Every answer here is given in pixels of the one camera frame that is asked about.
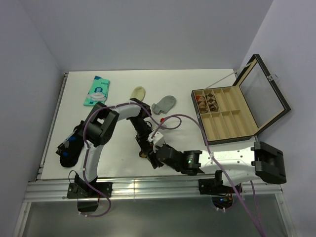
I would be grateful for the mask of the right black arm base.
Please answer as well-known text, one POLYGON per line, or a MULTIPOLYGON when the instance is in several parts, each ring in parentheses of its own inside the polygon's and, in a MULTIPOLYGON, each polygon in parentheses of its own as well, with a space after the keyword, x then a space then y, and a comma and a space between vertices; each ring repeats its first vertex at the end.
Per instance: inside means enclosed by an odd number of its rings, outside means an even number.
POLYGON ((203 178, 198 180, 198 189, 201 195, 211 196, 213 205, 221 210, 231 208, 234 204, 234 189, 224 185, 223 171, 217 170, 214 178, 203 178))

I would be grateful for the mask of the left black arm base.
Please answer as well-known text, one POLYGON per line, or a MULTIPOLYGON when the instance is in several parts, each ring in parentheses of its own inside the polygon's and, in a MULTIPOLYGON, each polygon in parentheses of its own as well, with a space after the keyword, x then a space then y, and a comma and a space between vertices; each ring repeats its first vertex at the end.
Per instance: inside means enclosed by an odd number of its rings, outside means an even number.
POLYGON ((99 206, 100 198, 109 199, 112 195, 112 182, 98 182, 97 178, 89 185, 74 171, 74 181, 70 181, 67 191, 67 199, 77 199, 77 209, 80 213, 89 214, 95 212, 99 206))

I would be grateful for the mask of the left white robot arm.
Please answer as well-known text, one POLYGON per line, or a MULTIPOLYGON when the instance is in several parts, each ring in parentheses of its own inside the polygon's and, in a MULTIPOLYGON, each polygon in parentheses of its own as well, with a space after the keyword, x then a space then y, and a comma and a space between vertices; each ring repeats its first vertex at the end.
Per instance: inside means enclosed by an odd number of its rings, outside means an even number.
POLYGON ((84 197, 91 197, 96 192, 97 167, 102 149, 111 139, 118 121, 129 120, 136 130, 136 141, 154 169, 163 166, 154 153, 153 145, 148 141, 151 127, 144 121, 152 115, 150 106, 136 98, 130 99, 117 107, 108 107, 98 102, 84 121, 82 134, 85 154, 82 168, 76 180, 81 179, 78 191, 84 197))

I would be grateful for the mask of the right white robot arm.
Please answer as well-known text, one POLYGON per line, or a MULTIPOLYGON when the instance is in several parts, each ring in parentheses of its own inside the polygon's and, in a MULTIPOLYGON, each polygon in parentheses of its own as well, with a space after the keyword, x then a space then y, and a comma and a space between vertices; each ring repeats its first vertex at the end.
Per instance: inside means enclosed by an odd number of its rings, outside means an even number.
POLYGON ((252 147, 234 151, 208 153, 203 150, 177 151, 168 144, 154 145, 154 158, 177 172, 195 176, 227 172, 214 180, 214 188, 225 192, 235 185, 261 179, 269 184, 287 182, 283 152, 267 143, 254 142, 252 147))

